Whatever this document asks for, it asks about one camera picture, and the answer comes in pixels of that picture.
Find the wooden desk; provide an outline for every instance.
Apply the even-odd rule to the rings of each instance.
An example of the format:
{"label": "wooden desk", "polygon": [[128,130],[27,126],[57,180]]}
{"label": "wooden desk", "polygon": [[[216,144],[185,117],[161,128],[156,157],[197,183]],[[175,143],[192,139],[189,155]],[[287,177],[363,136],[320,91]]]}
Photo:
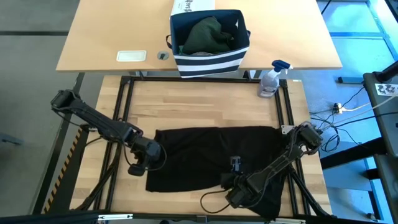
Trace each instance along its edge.
{"label": "wooden desk", "polygon": [[[81,0],[57,71],[177,70],[165,42],[174,0]],[[216,0],[217,9],[239,9],[251,31],[244,70],[271,68],[281,59],[298,69],[341,68],[315,0]],[[117,62],[120,50],[146,50],[144,62]],[[159,51],[170,53],[158,60]]]}
{"label": "wooden desk", "polygon": [[[119,76],[106,76],[99,93],[96,109],[112,117],[119,89]],[[307,101],[301,82],[288,81],[289,96],[294,120],[297,124],[308,120]],[[172,129],[206,126],[264,125],[277,128],[278,118],[275,99],[265,100],[256,96],[257,84],[250,83],[198,83],[198,82],[142,82],[134,83],[128,122],[138,125],[144,136],[153,138],[156,129]],[[97,138],[92,133],[88,141]],[[70,208],[76,208],[96,185],[103,162],[105,141],[86,147]],[[133,155],[127,153],[129,160]],[[318,203],[331,213],[323,172],[318,154],[302,158],[305,182]],[[212,189],[179,193],[145,191],[146,174],[134,177],[127,173],[128,165],[121,158],[111,210],[113,212],[205,214],[199,204],[200,197]],[[105,187],[101,208],[108,188]],[[303,213],[302,198],[298,193],[298,209]],[[204,199],[209,210],[225,206],[223,194],[209,195]],[[227,208],[220,215],[257,216],[248,209]],[[288,184],[282,194],[280,216],[291,217],[292,208]]]}

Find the green cloth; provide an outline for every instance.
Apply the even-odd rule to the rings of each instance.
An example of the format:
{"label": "green cloth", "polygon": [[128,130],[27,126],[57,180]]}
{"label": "green cloth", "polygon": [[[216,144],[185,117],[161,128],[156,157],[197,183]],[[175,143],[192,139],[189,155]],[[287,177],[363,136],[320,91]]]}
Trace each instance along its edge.
{"label": "green cloth", "polygon": [[227,52],[231,50],[228,46],[231,40],[232,35],[221,31],[221,24],[217,19],[208,17],[193,26],[181,52],[183,54]]}

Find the striped box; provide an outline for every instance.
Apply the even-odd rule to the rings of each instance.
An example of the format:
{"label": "striped box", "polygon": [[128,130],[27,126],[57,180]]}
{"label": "striped box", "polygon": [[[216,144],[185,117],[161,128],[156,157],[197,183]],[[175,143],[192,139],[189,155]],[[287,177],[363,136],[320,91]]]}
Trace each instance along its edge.
{"label": "striped box", "polygon": [[[180,55],[180,45],[188,39],[192,27],[202,19],[214,16],[221,24],[223,32],[233,36],[231,51],[214,55]],[[235,72],[249,49],[250,32],[246,29],[242,12],[239,10],[209,10],[186,12],[170,18],[172,49],[175,62],[182,78],[202,77],[206,75]]]}

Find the wooden table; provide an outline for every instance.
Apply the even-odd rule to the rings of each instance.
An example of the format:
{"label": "wooden table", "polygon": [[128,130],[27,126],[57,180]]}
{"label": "wooden table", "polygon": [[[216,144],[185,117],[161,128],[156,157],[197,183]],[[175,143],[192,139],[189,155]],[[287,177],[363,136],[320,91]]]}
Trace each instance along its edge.
{"label": "wooden table", "polygon": [[[112,117],[118,94],[119,76],[105,76],[99,93],[96,110]],[[291,107],[296,124],[309,119],[307,101],[300,80],[288,80]],[[200,83],[200,82],[145,82],[135,81],[128,122],[139,126],[144,136],[153,138],[156,129],[173,129],[207,126],[273,126],[279,127],[275,99],[256,96],[257,84],[252,83]],[[284,119],[287,115],[282,91],[281,102]],[[91,133],[88,141],[97,138]],[[76,208],[96,185],[104,157],[105,141],[97,141],[86,147],[80,166],[70,208]],[[133,155],[127,153],[129,160]],[[317,202],[331,213],[325,180],[318,154],[302,158],[305,182]],[[112,212],[205,214],[199,204],[200,197],[220,187],[179,193],[145,191],[146,174],[143,177],[127,173],[128,165],[121,158],[113,196]],[[101,208],[108,187],[104,188]],[[296,187],[298,210],[303,213],[302,198]],[[209,210],[225,206],[223,194],[209,195],[204,199]],[[257,216],[248,209],[227,208],[219,215]],[[291,217],[292,208],[288,184],[282,194],[281,217]]]}
{"label": "wooden table", "polygon": [[[81,0],[57,71],[176,70],[165,37],[174,0]],[[216,0],[217,9],[239,9],[251,31],[240,66],[265,70],[281,59],[298,69],[341,68],[315,0]],[[120,50],[146,50],[143,62],[117,62]],[[160,51],[170,53],[157,59]]]}

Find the blue spray nozzle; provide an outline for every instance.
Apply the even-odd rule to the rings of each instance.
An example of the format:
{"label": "blue spray nozzle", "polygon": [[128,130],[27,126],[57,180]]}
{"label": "blue spray nozzle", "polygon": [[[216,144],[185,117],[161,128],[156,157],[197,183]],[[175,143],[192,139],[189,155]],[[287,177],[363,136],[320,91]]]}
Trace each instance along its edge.
{"label": "blue spray nozzle", "polygon": [[284,62],[282,60],[275,60],[272,62],[272,66],[274,66],[275,72],[280,72],[282,69],[289,69],[290,64],[287,62]]}

